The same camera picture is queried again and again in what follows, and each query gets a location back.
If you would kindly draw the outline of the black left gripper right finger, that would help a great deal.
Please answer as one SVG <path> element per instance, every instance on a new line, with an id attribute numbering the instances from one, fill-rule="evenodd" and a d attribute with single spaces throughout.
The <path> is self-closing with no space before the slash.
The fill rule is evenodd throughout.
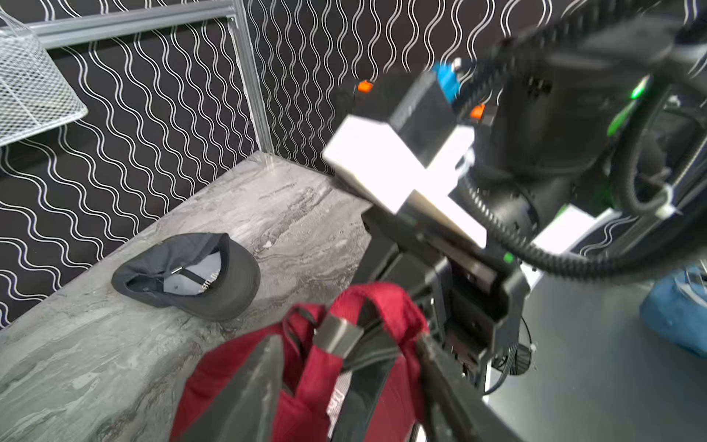
<path id="1" fill-rule="evenodd" d="M 452 355 L 428 334 L 416 341 L 429 441 L 519 441 L 462 376 Z"/>

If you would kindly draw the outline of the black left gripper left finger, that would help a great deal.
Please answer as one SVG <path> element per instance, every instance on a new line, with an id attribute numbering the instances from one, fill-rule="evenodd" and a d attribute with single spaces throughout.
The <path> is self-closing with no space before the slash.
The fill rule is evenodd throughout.
<path id="1" fill-rule="evenodd" d="M 180 441 L 269 441 L 283 381 L 282 338 L 268 336 Z"/>

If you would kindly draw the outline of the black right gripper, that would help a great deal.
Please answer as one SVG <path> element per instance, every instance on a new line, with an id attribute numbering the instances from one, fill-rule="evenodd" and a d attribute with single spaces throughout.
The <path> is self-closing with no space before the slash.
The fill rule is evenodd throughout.
<path id="1" fill-rule="evenodd" d="M 371 241 L 353 283 L 402 287 L 463 374 L 485 386 L 493 361 L 510 359 L 517 349 L 530 293 L 519 266 L 423 217 L 396 217 L 372 206 L 362 221 Z"/>

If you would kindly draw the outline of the red and black cap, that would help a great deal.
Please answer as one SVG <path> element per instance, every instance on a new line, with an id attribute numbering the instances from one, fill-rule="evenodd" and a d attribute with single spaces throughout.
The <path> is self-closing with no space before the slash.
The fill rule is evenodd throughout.
<path id="1" fill-rule="evenodd" d="M 353 285 L 333 304 L 298 304 L 283 320 L 208 352 L 187 380 L 170 437 L 180 441 L 268 336 L 283 341 L 283 386 L 269 441 L 404 441 L 423 421 L 415 344 L 421 309 L 391 283 Z"/>

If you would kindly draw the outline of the dark grey cap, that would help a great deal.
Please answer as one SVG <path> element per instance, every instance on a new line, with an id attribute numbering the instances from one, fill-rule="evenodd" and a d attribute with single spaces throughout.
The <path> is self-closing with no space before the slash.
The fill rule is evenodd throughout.
<path id="1" fill-rule="evenodd" d="M 241 315 L 260 283 L 254 256 L 226 233 L 169 237 L 112 275 L 112 287 L 128 298 L 159 309 L 175 307 L 210 322 Z"/>

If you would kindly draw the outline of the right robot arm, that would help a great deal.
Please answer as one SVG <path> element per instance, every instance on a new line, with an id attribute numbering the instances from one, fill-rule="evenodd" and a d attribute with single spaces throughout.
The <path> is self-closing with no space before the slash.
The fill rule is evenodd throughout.
<path id="1" fill-rule="evenodd" d="M 325 154 L 370 200 L 357 285 L 402 287 L 478 381 L 508 369 L 531 287 L 524 267 L 641 280 L 706 249 L 693 197 L 706 119 L 706 15 L 589 1 L 486 57 L 349 88 Z"/>

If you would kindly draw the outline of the blue object outside enclosure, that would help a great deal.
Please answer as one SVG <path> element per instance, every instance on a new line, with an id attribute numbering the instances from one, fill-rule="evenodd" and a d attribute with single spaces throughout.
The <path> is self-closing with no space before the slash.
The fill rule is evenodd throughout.
<path id="1" fill-rule="evenodd" d="M 681 268 L 655 283 L 639 309 L 643 324 L 664 340 L 706 358 L 706 270 Z"/>

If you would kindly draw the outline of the aluminium corner frame post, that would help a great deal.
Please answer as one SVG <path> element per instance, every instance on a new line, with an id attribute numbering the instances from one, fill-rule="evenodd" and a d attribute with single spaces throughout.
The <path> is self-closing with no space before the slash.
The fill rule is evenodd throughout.
<path id="1" fill-rule="evenodd" d="M 259 77 L 254 55 L 253 43 L 250 38 L 249 24 L 245 3 L 241 0 L 231 2 L 233 14 L 231 16 L 232 39 L 238 53 L 242 83 L 250 107 L 250 116 L 254 132 L 259 144 L 259 149 L 265 155 L 274 155 L 274 142 L 270 125 L 268 123 L 265 101 L 261 93 L 261 79 Z"/>

